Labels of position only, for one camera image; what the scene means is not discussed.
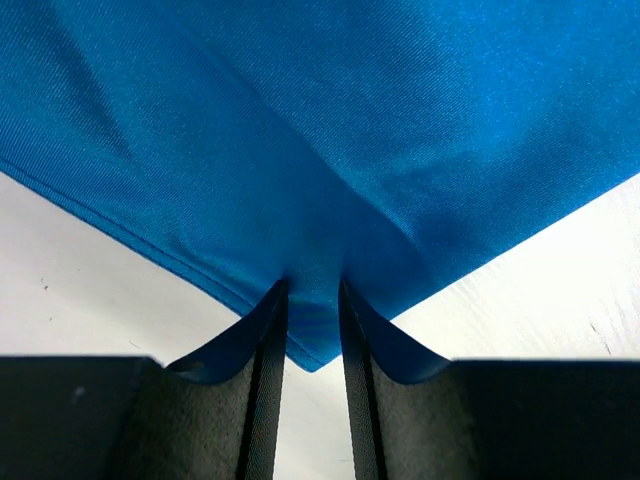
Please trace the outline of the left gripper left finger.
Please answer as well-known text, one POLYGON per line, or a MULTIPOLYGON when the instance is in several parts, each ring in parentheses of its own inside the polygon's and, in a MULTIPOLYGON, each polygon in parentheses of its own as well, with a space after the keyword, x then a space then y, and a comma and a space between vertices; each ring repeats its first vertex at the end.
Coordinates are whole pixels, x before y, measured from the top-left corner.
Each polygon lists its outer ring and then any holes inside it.
POLYGON ((5 356, 5 479, 269 479, 288 319, 288 285, 193 352, 5 356))

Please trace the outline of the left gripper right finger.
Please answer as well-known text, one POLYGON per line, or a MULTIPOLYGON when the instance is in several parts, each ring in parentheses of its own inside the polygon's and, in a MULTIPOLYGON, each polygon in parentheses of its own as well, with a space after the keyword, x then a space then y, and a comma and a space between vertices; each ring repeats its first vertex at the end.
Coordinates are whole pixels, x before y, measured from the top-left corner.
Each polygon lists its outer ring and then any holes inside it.
POLYGON ((635 361, 448 360, 349 284, 339 323, 360 479, 635 479, 635 361))

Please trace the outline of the blue cloth napkin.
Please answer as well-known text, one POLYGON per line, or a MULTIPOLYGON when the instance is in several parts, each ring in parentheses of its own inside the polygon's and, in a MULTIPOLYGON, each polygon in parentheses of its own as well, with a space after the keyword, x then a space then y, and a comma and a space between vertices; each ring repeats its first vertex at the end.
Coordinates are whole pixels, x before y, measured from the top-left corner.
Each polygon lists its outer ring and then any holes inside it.
POLYGON ((5 1, 1 169, 340 352, 639 170, 635 1, 5 1))

